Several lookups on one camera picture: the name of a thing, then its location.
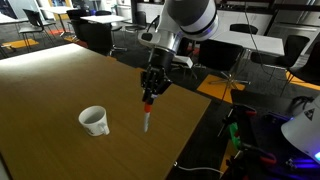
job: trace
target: cup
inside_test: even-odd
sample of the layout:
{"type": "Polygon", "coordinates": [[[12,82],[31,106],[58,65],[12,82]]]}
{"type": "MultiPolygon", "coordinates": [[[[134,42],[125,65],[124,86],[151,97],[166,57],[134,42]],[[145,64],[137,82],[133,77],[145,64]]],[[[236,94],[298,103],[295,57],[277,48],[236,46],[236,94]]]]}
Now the cup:
{"type": "Polygon", "coordinates": [[[91,106],[79,115],[79,122],[91,136],[109,134],[106,110],[101,106],[91,106]]]}

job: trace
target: white table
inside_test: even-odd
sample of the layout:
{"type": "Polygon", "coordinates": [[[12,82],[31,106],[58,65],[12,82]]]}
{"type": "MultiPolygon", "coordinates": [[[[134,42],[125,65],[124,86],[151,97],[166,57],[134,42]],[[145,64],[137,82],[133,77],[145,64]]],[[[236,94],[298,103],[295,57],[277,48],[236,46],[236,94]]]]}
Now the white table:
{"type": "Polygon", "coordinates": [[[13,24],[17,20],[0,13],[0,24],[13,24]]]}
{"type": "MultiPolygon", "coordinates": [[[[282,39],[260,35],[252,36],[259,52],[278,56],[284,55],[282,39]]],[[[216,33],[210,39],[231,44],[238,44],[246,49],[256,51],[256,47],[251,39],[251,35],[247,33],[226,31],[220,34],[216,33]]]]}
{"type": "Polygon", "coordinates": [[[54,14],[57,14],[59,16],[60,23],[61,23],[61,26],[62,26],[62,29],[63,29],[63,32],[62,32],[62,34],[60,36],[63,36],[67,31],[66,31],[66,28],[64,27],[64,24],[62,22],[61,15],[62,14],[67,14],[68,10],[72,10],[72,9],[75,9],[75,8],[66,7],[66,6],[56,6],[56,7],[41,7],[40,9],[44,10],[44,11],[48,11],[48,12],[54,13],[54,14]]]}
{"type": "Polygon", "coordinates": [[[125,18],[122,16],[116,16],[116,15],[85,16],[85,17],[81,17],[81,19],[96,22],[96,23],[101,23],[101,24],[130,20],[130,18],[125,18]]]}

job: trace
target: office chair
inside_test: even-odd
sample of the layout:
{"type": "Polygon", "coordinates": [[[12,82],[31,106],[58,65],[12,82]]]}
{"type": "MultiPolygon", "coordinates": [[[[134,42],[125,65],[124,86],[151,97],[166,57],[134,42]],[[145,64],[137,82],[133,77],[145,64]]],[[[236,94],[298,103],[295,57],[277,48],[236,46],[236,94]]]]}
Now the office chair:
{"type": "Polygon", "coordinates": [[[32,25],[32,26],[28,26],[28,27],[22,27],[19,30],[19,33],[22,34],[23,40],[27,46],[28,52],[30,52],[30,50],[31,50],[30,44],[28,41],[28,37],[27,37],[28,33],[31,33],[33,35],[33,37],[34,37],[34,33],[36,33],[36,32],[42,33],[43,37],[47,37],[54,46],[54,43],[53,43],[51,37],[44,30],[44,26],[42,24],[39,12],[28,10],[28,9],[23,9],[23,11],[26,13],[28,20],[29,20],[30,24],[32,25]]]}
{"type": "Polygon", "coordinates": [[[41,20],[41,21],[42,21],[42,25],[43,25],[44,27],[47,27],[47,28],[49,29],[49,31],[51,32],[52,36],[53,36],[54,38],[56,38],[56,37],[54,36],[51,28],[50,28],[51,25],[54,25],[54,27],[55,27],[57,30],[59,30],[58,27],[56,26],[56,23],[55,23],[55,22],[49,22],[49,21],[43,21],[43,20],[41,20]]]}
{"type": "Polygon", "coordinates": [[[124,37],[126,39],[126,32],[135,32],[136,33],[136,39],[135,44],[137,43],[138,33],[139,31],[142,31],[147,28],[147,17],[146,13],[143,11],[137,11],[135,12],[135,19],[136,24],[132,26],[125,26],[124,29],[124,37]]]}
{"type": "Polygon", "coordinates": [[[80,30],[80,26],[82,24],[87,24],[87,21],[81,21],[81,20],[73,20],[71,19],[71,25],[74,31],[75,36],[72,38],[72,42],[74,42],[74,40],[80,40],[83,42],[86,42],[84,35],[82,34],[82,31],[80,30]]]}
{"type": "MultiPolygon", "coordinates": [[[[95,13],[96,16],[104,16],[104,15],[112,15],[110,11],[105,11],[105,10],[99,10],[95,13]]],[[[118,23],[111,23],[111,32],[112,32],[112,38],[113,42],[116,43],[115,37],[114,37],[114,32],[120,31],[122,29],[122,26],[119,26],[118,23]]]]}
{"type": "Polygon", "coordinates": [[[282,88],[281,95],[283,94],[286,86],[291,82],[293,77],[297,77],[304,82],[320,86],[320,42],[317,42],[311,51],[308,61],[304,66],[289,67],[287,70],[290,73],[288,80],[282,88]]]}
{"type": "Polygon", "coordinates": [[[235,82],[249,83],[247,81],[235,80],[243,52],[244,48],[240,45],[210,39],[200,43],[199,63],[207,68],[220,71],[225,78],[221,81],[212,81],[210,84],[227,83],[221,100],[224,99],[227,88],[230,86],[238,89],[235,82]]]}
{"type": "Polygon", "coordinates": [[[309,42],[309,38],[299,35],[289,35],[284,47],[284,56],[272,56],[267,54],[251,53],[251,61],[273,68],[269,78],[271,80],[275,69],[286,70],[292,67],[298,60],[301,52],[309,42]]]}
{"type": "Polygon", "coordinates": [[[248,24],[231,24],[229,30],[250,34],[250,29],[252,34],[258,33],[258,28],[248,24]]]}
{"type": "MultiPolygon", "coordinates": [[[[78,21],[85,21],[85,20],[81,19],[80,17],[90,16],[89,10],[85,10],[85,9],[67,10],[67,14],[68,14],[70,20],[78,20],[78,21]]],[[[69,31],[70,31],[70,25],[71,25],[71,21],[68,22],[69,31]]]]}
{"type": "Polygon", "coordinates": [[[192,40],[183,37],[180,41],[179,48],[177,50],[177,54],[173,58],[171,65],[171,70],[175,69],[183,69],[183,77],[185,77],[186,70],[190,69],[191,75],[197,79],[197,75],[193,71],[193,61],[192,61],[192,50],[189,49],[189,44],[192,43],[192,40]]]}
{"type": "Polygon", "coordinates": [[[112,54],[111,26],[109,24],[86,23],[80,25],[80,30],[84,36],[88,49],[102,55],[112,54]]]}

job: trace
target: pen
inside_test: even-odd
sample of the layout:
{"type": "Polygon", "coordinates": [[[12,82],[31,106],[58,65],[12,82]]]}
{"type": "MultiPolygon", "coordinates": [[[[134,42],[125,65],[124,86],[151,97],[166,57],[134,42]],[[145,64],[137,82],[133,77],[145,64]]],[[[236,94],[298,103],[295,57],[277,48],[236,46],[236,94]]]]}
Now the pen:
{"type": "Polygon", "coordinates": [[[145,103],[144,104],[144,132],[148,131],[149,128],[149,118],[151,112],[151,104],[145,103]]]}

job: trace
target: glowing purple light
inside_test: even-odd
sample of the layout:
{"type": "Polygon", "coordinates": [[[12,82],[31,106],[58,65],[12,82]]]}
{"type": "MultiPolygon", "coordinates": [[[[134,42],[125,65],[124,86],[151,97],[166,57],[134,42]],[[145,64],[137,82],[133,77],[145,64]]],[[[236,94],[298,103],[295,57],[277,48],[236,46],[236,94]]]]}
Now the glowing purple light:
{"type": "Polygon", "coordinates": [[[320,152],[318,152],[318,153],[315,155],[315,157],[316,157],[316,159],[317,159],[318,161],[320,161],[320,152]]]}

